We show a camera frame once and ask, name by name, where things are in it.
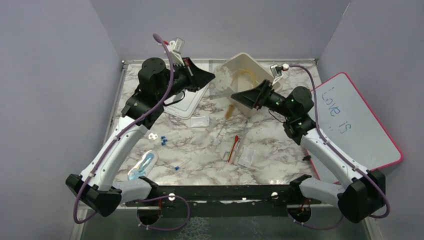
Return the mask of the wire gauze mesh square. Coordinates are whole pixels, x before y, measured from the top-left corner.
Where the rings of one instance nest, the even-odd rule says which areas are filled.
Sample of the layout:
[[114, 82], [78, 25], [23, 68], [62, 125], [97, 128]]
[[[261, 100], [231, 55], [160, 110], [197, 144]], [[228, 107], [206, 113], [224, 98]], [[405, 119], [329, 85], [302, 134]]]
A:
[[239, 67], [225, 65], [219, 65], [213, 69], [215, 78], [209, 84], [209, 97], [211, 100], [223, 98], [231, 100], [231, 95], [238, 88], [236, 73], [239, 70]]

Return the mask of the metal crucible tongs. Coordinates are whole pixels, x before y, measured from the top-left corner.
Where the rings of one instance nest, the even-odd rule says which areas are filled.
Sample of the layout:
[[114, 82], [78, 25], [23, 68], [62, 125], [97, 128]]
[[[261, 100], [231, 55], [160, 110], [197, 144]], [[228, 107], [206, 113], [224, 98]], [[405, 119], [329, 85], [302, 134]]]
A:
[[249, 122], [248, 120], [244, 122], [242, 127], [239, 129], [238, 134], [235, 135], [230, 150], [225, 152], [223, 155], [223, 159], [226, 160], [229, 164], [233, 164], [235, 162], [235, 158], [237, 156], [237, 152], [240, 147], [241, 141], [247, 133], [248, 122]]

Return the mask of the red plastic spoon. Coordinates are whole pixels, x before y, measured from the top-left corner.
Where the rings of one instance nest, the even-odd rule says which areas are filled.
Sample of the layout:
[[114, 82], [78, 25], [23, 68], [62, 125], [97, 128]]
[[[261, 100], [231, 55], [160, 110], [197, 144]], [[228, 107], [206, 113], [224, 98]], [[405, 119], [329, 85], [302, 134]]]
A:
[[236, 154], [237, 147], [238, 147], [238, 145], [239, 145], [239, 141], [240, 141], [240, 137], [239, 137], [238, 135], [236, 135], [236, 136], [234, 137], [233, 145], [232, 145], [232, 147], [231, 147], [231, 149], [230, 149], [230, 152], [229, 152], [229, 155], [228, 155], [228, 160], [227, 160], [227, 162], [228, 162], [229, 164], [232, 164], [232, 163], [233, 163], [233, 159], [234, 159], [234, 156], [235, 156], [235, 154]]

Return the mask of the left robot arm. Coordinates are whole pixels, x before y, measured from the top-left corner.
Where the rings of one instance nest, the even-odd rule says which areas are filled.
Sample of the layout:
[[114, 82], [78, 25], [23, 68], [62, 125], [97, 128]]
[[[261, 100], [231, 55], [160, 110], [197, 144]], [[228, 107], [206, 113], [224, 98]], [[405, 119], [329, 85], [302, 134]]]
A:
[[83, 202], [103, 217], [123, 203], [140, 200], [152, 205], [157, 200], [154, 182], [145, 177], [116, 182], [115, 177], [136, 143], [164, 112], [164, 101], [181, 92], [195, 93], [214, 78], [189, 57], [182, 64], [166, 65], [158, 57], [146, 59], [137, 74], [138, 86], [126, 101], [111, 136], [96, 157], [79, 174], [70, 174], [65, 184], [75, 195], [74, 210]]

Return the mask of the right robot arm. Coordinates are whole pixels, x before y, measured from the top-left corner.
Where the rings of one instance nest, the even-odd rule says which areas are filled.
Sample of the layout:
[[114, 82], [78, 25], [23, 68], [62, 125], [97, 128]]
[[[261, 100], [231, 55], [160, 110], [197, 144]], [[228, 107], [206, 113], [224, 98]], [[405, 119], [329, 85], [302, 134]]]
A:
[[250, 109], [266, 107], [285, 117], [282, 125], [286, 135], [317, 157], [339, 182], [324, 182], [308, 175], [299, 177], [288, 190], [292, 202], [300, 204], [314, 199], [330, 204], [352, 223], [367, 217], [382, 219], [390, 214], [385, 175], [353, 160], [323, 134], [317, 119], [309, 115], [314, 102], [308, 88], [295, 87], [284, 97], [274, 91], [269, 80], [264, 80], [255, 88], [233, 93], [231, 98]]

